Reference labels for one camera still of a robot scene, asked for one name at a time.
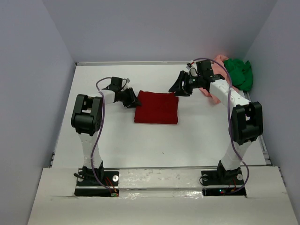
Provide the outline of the green t-shirt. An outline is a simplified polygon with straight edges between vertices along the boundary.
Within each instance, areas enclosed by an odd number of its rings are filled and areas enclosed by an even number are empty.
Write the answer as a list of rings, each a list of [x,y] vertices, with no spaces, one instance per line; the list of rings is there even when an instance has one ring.
[[[232,85],[242,91],[250,91],[253,86],[253,73],[249,61],[243,62],[239,59],[228,59],[224,61]]]

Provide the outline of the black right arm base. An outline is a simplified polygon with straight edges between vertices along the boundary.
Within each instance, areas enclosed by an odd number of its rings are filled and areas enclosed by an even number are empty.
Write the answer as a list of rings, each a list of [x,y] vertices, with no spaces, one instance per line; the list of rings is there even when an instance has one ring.
[[[202,194],[208,196],[247,196],[241,168],[226,170],[219,162],[216,169],[201,171]]]

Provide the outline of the pink t-shirt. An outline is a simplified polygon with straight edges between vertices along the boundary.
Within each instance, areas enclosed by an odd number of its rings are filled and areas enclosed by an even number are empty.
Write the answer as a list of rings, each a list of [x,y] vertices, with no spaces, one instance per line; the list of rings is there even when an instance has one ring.
[[[200,88],[200,91],[207,97],[212,97],[212,100],[215,104],[226,103],[229,97],[229,92],[240,93],[239,90],[235,87],[230,88],[229,75],[226,72],[224,61],[228,60],[226,56],[218,55],[214,59],[212,64],[212,69],[214,75],[221,75],[225,79],[219,79],[210,84],[210,90],[207,91],[204,88]]]

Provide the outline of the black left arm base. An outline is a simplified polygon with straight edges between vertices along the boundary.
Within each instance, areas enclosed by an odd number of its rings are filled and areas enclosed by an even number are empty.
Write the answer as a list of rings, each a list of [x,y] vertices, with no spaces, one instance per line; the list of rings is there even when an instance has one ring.
[[[119,171],[105,170],[101,184],[91,177],[84,177],[83,171],[74,173],[76,177],[75,196],[78,197],[119,197]]]

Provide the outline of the dark red t-shirt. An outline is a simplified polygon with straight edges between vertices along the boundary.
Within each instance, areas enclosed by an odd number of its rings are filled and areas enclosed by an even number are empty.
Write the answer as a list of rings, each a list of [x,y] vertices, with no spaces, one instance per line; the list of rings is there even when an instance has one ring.
[[[174,93],[139,91],[141,106],[135,109],[135,123],[167,124],[178,123],[179,98]]]

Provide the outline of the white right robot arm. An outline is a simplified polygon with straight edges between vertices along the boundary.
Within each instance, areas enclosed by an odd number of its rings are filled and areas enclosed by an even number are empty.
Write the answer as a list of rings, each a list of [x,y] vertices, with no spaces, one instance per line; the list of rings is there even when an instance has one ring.
[[[217,97],[227,108],[230,144],[216,170],[203,171],[204,186],[238,185],[247,182],[241,171],[243,157],[250,145],[263,133],[263,109],[259,102],[251,102],[241,96],[232,86],[230,77],[215,74],[215,60],[199,58],[187,64],[188,71],[180,71],[179,77],[169,89],[178,97],[189,97],[193,90],[202,88]]]

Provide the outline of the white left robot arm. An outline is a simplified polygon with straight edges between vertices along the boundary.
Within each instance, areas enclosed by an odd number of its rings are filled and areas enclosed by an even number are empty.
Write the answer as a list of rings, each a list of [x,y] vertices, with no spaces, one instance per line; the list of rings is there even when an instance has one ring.
[[[103,160],[99,154],[98,141],[104,126],[107,104],[121,102],[126,108],[141,106],[128,78],[106,77],[96,82],[98,93],[94,96],[79,94],[71,116],[71,126],[78,134],[83,150],[82,180],[99,185],[105,177]]]

